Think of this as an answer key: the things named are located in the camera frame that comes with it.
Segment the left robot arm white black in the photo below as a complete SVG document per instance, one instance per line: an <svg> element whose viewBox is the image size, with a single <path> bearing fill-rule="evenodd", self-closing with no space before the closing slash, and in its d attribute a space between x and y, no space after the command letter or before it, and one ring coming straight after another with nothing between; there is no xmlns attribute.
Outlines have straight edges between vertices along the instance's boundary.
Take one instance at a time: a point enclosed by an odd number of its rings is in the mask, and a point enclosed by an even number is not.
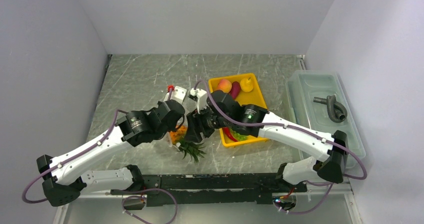
<svg viewBox="0 0 424 224"><path fill-rule="evenodd" d="M145 188L145 181L136 165L106 171L90 168L118 152L162 139L167 132L177 129L177 122L184 114L182 102L159 101L157 107L149 110L134 110L115 117L109 129L66 154L39 157L37 167L46 200L59 207L82 193L105 190L139 193Z"/></svg>

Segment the orange toy pineapple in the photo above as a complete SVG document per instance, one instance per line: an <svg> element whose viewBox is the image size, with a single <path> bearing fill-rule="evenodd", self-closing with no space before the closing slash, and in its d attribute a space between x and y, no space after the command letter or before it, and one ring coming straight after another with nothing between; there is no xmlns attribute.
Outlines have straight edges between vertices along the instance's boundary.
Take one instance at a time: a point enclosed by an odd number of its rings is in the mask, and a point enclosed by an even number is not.
<svg viewBox="0 0 424 224"><path fill-rule="evenodd" d="M176 131L169 132L171 145L176 147L179 152L183 153L183 159L189 155L194 163L198 164L200 158L204 158L206 152L203 150L203 143L193 143L185 140L187 127L182 125Z"/></svg>

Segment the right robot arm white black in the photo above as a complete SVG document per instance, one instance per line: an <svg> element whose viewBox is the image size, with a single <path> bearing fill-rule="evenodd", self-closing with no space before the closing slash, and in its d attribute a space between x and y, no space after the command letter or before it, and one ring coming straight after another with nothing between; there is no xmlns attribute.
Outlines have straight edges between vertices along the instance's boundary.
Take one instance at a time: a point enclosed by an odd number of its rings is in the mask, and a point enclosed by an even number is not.
<svg viewBox="0 0 424 224"><path fill-rule="evenodd" d="M186 141L201 143L215 130L229 128L244 136L267 138L308 153L310 157L305 160L280 165L275 184L282 192L315 178L343 182L347 162L344 132L330 134L305 128L257 105L240 105L222 91L191 89L188 96L196 102L196 109L186 116Z"/></svg>

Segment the clear dotted zip top bag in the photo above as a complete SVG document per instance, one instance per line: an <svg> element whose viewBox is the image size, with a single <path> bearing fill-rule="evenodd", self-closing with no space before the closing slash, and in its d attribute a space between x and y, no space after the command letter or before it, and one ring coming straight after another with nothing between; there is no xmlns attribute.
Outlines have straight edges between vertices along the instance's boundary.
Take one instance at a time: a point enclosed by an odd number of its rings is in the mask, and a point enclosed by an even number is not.
<svg viewBox="0 0 424 224"><path fill-rule="evenodd" d="M185 141L187 131L188 125L186 121L186 114L184 114L177 121L175 129L173 131L167 132L163 139L166 141L169 147L180 151L183 146L183 142Z"/></svg>

